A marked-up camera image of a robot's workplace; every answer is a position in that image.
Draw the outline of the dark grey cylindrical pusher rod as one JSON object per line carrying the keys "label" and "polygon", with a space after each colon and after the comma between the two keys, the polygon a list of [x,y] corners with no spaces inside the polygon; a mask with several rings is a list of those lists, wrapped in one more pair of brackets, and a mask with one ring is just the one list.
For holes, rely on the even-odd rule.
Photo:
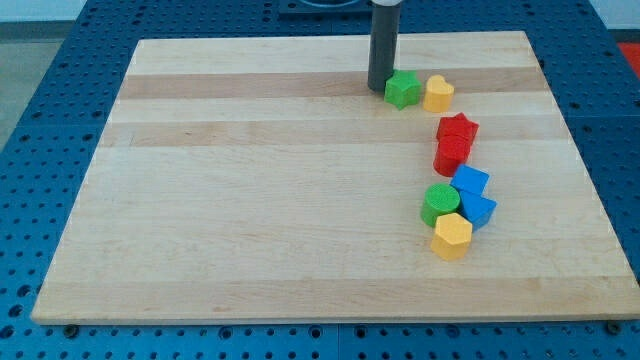
{"label": "dark grey cylindrical pusher rod", "polygon": [[367,84],[383,93],[393,75],[401,2],[373,2]]}

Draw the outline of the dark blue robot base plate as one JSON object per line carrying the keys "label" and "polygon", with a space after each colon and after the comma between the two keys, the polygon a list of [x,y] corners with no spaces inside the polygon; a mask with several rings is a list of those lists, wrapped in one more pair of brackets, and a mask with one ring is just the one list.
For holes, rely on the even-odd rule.
{"label": "dark blue robot base plate", "polygon": [[368,15],[372,10],[370,0],[279,0],[278,17],[281,19],[302,16]]}

